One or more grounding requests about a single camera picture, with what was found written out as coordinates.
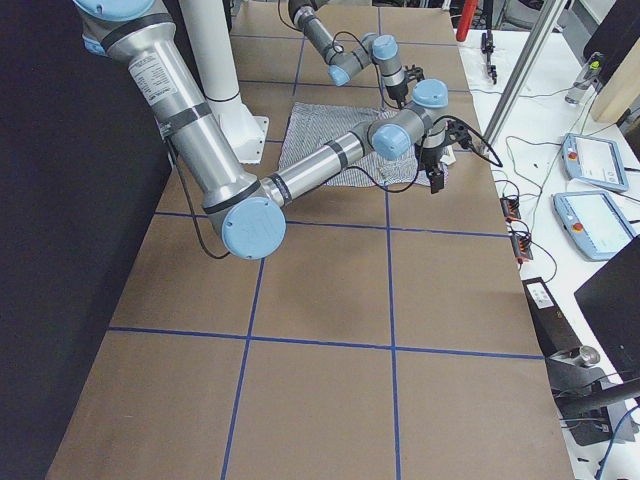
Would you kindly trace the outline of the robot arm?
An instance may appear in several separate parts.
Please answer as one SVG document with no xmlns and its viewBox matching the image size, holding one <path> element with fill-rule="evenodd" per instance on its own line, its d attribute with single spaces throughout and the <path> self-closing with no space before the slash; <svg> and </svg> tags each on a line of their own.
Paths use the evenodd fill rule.
<svg viewBox="0 0 640 480">
<path fill-rule="evenodd" d="M 151 108 L 174 157 L 181 157 L 203 192 L 202 208 L 230 254 L 249 260 L 272 254 L 286 232 L 283 207 L 362 158 L 378 154 L 393 161 L 408 152 L 428 178 L 444 185 L 441 158 L 453 138 L 445 121 L 448 89 L 437 79 L 419 78 L 399 58 L 390 35 L 368 34 L 358 48 L 343 49 L 317 18 L 320 3 L 292 1 L 293 25 L 325 61 L 342 86 L 369 66 L 397 103 L 389 118 L 362 122 L 342 136 L 265 178 L 246 171 L 245 153 L 264 139 L 267 121 L 243 104 L 229 39 L 228 15 L 219 1 L 184 1 L 180 9 L 199 75 L 187 67 L 174 37 L 176 26 L 161 1 L 79 1 L 88 51 L 126 65 Z"/>
<path fill-rule="evenodd" d="M 423 69 L 403 64 L 393 35 L 367 33 L 357 38 L 346 31 L 331 34 L 316 15 L 326 4 L 327 1 L 288 1 L 287 11 L 293 28 L 301 32 L 323 58 L 332 82 L 344 86 L 373 65 L 388 97 L 402 108 L 407 103 L 409 83 L 425 79 Z"/>
</svg>

